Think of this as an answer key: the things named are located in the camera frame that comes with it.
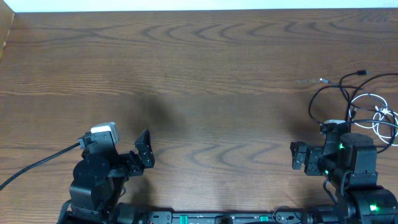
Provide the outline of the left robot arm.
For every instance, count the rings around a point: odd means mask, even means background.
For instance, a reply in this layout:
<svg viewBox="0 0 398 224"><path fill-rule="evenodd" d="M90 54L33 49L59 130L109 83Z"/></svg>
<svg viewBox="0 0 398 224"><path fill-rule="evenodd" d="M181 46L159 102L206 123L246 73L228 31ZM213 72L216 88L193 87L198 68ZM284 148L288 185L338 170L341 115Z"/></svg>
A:
<svg viewBox="0 0 398 224"><path fill-rule="evenodd" d="M61 208L59 223L116 223L124 183L154 167L150 132L145 129L134 142L137 152L119 154L113 128L91 129L78 139L82 160L73 170L71 199Z"/></svg>

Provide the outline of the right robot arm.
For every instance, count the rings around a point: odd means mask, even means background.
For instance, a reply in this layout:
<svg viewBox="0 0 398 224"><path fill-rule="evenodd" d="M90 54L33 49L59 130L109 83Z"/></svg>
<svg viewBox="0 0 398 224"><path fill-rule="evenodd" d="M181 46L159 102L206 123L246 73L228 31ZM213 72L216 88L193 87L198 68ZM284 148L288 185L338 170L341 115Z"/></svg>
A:
<svg viewBox="0 0 398 224"><path fill-rule="evenodd" d="M367 135L329 133L322 147L292 142L292 167L324 176L335 188L332 205L303 212L302 223L397 223L397 199L377 184L377 149Z"/></svg>

